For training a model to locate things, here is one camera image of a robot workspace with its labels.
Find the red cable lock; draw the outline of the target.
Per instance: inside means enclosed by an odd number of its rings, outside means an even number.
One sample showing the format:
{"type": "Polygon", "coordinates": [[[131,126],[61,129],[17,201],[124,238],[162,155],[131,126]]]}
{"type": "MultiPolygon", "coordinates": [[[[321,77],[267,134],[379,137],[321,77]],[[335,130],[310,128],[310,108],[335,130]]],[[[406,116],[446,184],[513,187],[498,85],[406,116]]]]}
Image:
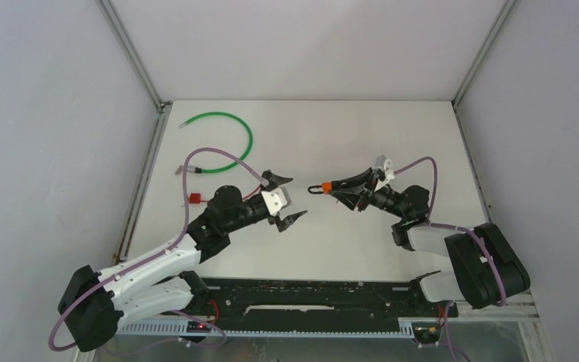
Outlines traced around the red cable lock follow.
{"type": "MultiPolygon", "coordinates": [[[[257,186],[249,194],[243,196],[242,199],[246,200],[248,198],[251,198],[260,190],[261,190],[261,186],[257,186]]],[[[206,204],[208,202],[208,200],[205,200],[201,193],[190,193],[188,196],[188,202],[190,204],[206,204]]]]}

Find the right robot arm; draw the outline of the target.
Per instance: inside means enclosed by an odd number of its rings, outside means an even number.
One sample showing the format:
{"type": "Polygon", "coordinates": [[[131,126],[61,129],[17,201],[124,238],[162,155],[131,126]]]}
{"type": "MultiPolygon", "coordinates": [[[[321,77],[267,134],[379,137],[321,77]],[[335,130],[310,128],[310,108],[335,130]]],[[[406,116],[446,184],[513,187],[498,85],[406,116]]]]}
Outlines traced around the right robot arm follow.
{"type": "Polygon", "coordinates": [[[419,185],[396,191],[388,178],[384,171],[369,168],[347,179],[323,183],[322,190],[350,210],[375,207],[396,216],[391,235],[398,247],[450,261],[451,271],[422,277],[419,288],[409,293],[413,312],[430,314],[445,300],[465,301],[475,309],[502,306],[511,296],[529,290],[530,276],[496,224],[467,228],[432,222],[433,193],[419,185]]]}

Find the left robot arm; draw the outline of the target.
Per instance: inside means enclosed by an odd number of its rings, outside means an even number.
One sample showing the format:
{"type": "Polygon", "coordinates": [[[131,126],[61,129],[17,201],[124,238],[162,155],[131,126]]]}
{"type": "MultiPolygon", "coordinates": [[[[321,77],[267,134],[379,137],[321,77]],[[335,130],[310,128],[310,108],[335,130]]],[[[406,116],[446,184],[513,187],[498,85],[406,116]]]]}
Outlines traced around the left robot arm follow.
{"type": "Polygon", "coordinates": [[[249,198],[236,186],[218,188],[185,231],[135,259],[99,271],[90,265],[77,269],[57,307],[74,339],[71,346],[93,351],[134,321],[166,311],[204,311],[207,292],[183,273],[222,252],[232,232],[262,220],[283,232],[303,214],[280,217],[291,205],[285,184],[292,178],[270,170],[260,178],[260,190],[249,198]]]}

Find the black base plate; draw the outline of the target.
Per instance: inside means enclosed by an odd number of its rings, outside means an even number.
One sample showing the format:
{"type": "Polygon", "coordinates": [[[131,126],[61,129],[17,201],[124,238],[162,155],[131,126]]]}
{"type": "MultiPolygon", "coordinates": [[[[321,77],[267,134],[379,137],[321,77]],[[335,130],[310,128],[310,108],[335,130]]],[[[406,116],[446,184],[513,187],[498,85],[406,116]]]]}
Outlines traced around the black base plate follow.
{"type": "Polygon", "coordinates": [[[407,318],[458,316],[445,301],[429,302],[416,280],[309,281],[197,278],[181,310],[217,317],[221,329],[305,332],[386,332],[407,318]]]}

